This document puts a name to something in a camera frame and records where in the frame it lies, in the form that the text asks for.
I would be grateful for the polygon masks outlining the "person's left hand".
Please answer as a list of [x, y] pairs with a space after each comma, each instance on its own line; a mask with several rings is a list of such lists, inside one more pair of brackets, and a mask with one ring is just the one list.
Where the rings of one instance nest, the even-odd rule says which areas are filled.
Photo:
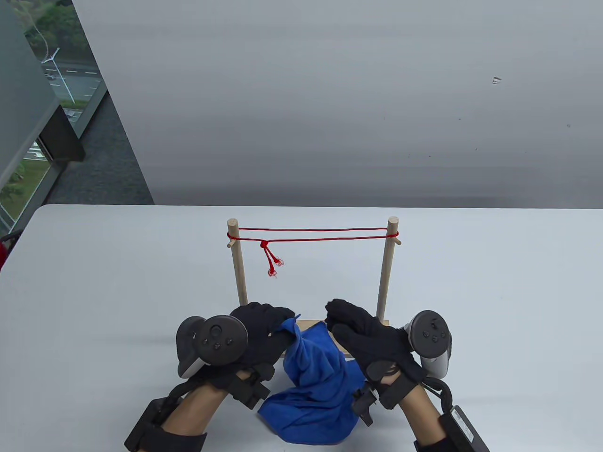
[[232, 363], [205, 365], [196, 376], [253, 409], [269, 396], [262, 382], [273, 378], [275, 364], [295, 341], [295, 334], [280, 329], [282, 323], [295, 317], [295, 312], [253, 302], [236, 308], [230, 315], [247, 330], [244, 352]]

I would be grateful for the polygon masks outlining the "person's right hand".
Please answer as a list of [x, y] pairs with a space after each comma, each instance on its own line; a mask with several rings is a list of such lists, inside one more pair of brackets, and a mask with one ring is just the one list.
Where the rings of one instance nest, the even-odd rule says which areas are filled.
[[401, 329], [386, 326], [369, 312], [343, 299], [326, 304], [326, 325], [336, 342], [356, 360], [367, 390], [392, 410], [426, 377]]

